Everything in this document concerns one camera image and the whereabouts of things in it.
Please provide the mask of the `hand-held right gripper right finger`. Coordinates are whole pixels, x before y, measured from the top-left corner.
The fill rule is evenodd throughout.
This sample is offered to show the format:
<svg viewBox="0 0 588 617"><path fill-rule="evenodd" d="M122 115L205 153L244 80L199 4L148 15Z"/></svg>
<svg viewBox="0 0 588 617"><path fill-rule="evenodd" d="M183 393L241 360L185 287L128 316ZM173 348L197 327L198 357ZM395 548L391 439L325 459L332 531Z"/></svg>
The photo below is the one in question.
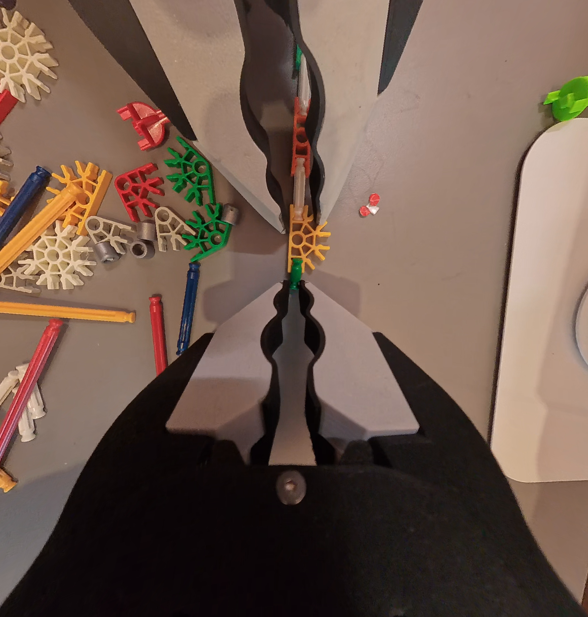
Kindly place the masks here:
<svg viewBox="0 0 588 617"><path fill-rule="evenodd" d="M313 284L298 289L305 318L305 417L318 465L331 465L349 443L419 431L372 330Z"/></svg>

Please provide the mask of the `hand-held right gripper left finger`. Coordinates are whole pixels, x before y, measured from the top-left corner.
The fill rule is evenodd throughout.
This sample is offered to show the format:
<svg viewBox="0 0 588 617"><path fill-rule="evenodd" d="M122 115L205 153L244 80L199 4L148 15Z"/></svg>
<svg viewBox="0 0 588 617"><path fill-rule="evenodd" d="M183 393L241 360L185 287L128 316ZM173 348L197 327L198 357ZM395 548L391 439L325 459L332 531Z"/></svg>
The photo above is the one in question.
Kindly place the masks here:
<svg viewBox="0 0 588 617"><path fill-rule="evenodd" d="M216 329L166 427L233 441L246 463L268 464L281 394L275 351L283 343L289 284L275 284Z"/></svg>

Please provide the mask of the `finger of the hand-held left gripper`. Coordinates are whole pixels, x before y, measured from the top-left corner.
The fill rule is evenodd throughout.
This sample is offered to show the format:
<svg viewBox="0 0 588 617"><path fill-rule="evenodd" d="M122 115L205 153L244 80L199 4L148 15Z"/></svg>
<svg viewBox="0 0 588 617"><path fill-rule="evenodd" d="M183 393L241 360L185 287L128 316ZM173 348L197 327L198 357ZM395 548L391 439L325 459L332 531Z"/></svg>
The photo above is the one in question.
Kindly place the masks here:
<svg viewBox="0 0 588 617"><path fill-rule="evenodd" d="M389 1L298 1L298 25L318 94L314 158L321 168L317 220L342 191L377 100Z"/></svg>
<svg viewBox="0 0 588 617"><path fill-rule="evenodd" d="M287 223L269 137L252 111L243 1L131 1L194 143L279 233Z"/></svg>

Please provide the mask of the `orange toy brick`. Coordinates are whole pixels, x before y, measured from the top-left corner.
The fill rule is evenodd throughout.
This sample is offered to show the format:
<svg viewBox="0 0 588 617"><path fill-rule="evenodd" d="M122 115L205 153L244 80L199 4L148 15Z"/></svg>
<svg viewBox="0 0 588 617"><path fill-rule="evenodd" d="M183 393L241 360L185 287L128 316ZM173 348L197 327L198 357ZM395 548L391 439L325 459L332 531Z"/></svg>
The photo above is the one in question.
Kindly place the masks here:
<svg viewBox="0 0 588 617"><path fill-rule="evenodd" d="M305 170L305 178L310 175L311 147L306 136L307 112L301 108L299 97L295 97L293 114L293 137L292 137L292 163L291 176L295 175L298 159L302 159Z"/></svg>

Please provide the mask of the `yellow toy connector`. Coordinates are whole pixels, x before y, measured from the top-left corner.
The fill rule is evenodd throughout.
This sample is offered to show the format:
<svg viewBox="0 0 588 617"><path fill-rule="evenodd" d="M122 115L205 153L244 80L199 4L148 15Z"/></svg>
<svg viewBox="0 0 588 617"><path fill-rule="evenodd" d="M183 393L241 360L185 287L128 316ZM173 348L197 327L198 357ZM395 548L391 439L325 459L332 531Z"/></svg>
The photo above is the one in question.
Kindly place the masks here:
<svg viewBox="0 0 588 617"><path fill-rule="evenodd" d="M301 273L305 273L306 268L314 269L312 257L325 260L325 252L330 249L327 244L323 244L325 239L330 237L330 232L325 230L326 223L316 225L312 215L307 213L307 205L297 208L290 205L290 227L288 244L288 272L291 271L293 261L296 258L301 260Z"/></svg>

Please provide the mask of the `red toy spool piece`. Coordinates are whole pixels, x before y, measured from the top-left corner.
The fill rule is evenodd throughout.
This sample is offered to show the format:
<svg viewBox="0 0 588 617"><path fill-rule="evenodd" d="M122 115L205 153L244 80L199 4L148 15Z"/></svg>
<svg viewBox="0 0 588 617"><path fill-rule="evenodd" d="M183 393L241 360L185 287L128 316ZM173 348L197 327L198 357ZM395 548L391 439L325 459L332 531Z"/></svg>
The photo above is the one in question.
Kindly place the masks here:
<svg viewBox="0 0 588 617"><path fill-rule="evenodd" d="M130 120L140 136L137 144L142 151L159 147L166 139L167 116L158 109L143 102L131 102L117 110L124 121Z"/></svg>

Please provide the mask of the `blue toy rod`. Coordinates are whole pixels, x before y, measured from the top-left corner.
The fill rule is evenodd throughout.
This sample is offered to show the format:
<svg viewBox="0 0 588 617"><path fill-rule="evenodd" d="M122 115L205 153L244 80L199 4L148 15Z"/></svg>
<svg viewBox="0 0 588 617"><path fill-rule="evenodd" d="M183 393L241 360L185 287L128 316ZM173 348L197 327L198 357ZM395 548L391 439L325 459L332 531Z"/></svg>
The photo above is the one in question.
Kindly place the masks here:
<svg viewBox="0 0 588 617"><path fill-rule="evenodd" d="M190 344L192 323L197 299L198 283L200 278L200 264L190 262L185 284L185 294L182 306L181 325L177 340L176 355L180 356Z"/></svg>

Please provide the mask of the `pile of colourful toy connectors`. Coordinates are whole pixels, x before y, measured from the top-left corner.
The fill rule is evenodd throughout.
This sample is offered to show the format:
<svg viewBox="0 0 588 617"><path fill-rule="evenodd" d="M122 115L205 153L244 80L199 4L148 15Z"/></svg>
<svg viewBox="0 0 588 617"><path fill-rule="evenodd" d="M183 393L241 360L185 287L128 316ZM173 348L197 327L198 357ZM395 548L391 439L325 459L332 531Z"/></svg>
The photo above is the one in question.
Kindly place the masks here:
<svg viewBox="0 0 588 617"><path fill-rule="evenodd" d="M0 124L7 118L18 101L24 102L26 94L40 99L40 89L49 88L40 79L41 74L56 78L51 70L58 63L51 57L52 45L34 22L25 19L19 11L2 9L3 24L0 25ZM0 165L12 166L5 157L8 148L0 144ZM21 231L21 239L12 241L12 248L5 253L0 265L0 277L17 257L25 252L36 238L48 239L45 232L52 225L57 235L68 230L87 240L87 220L98 212L111 183L112 174L89 163L76 162L76 171L62 166L63 176L56 179L63 189L51 189L54 194L45 214L37 221L30 221ZM14 196L7 195L9 177L0 172L0 250L12 230L22 218L24 211L39 191L50 181L51 173L41 166L31 173Z"/></svg>

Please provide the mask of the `heap of mixed toy rods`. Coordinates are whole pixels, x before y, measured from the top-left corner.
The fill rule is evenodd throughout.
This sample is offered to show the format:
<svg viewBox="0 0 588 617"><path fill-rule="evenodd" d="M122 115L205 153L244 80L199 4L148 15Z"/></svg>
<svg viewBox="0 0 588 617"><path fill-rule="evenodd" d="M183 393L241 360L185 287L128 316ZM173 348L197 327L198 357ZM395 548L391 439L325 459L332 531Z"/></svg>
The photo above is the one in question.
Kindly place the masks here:
<svg viewBox="0 0 588 617"><path fill-rule="evenodd" d="M16 429L22 410L40 378L50 353L55 345L64 319L105 321L113 323L133 323L136 320L135 312L99 310L90 308L64 307L58 305L22 304L0 302L0 313L11 315L28 315L31 317L50 318L36 350L34 351L20 387L6 413L0 427L0 460L10 443Z"/></svg>

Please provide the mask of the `white stand base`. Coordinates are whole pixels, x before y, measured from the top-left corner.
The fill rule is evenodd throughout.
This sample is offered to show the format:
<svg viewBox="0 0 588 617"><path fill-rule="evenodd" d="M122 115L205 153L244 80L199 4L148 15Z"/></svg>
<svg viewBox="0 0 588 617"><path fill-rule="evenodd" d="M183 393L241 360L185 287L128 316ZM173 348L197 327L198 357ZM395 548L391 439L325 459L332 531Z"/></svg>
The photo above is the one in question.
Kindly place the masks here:
<svg viewBox="0 0 588 617"><path fill-rule="evenodd" d="M588 118L521 168L491 448L518 482L588 481Z"/></svg>

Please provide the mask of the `lime green toy spool piece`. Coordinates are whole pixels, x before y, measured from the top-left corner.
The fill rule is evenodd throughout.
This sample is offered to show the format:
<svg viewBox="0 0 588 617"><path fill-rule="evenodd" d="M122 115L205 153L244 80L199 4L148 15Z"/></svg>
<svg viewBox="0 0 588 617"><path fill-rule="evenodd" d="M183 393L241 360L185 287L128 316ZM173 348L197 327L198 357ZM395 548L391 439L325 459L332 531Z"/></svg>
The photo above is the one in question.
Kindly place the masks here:
<svg viewBox="0 0 588 617"><path fill-rule="evenodd" d="M551 105L557 121L568 121L581 115L588 107L588 75L566 82L561 89L549 92L543 101Z"/></svg>

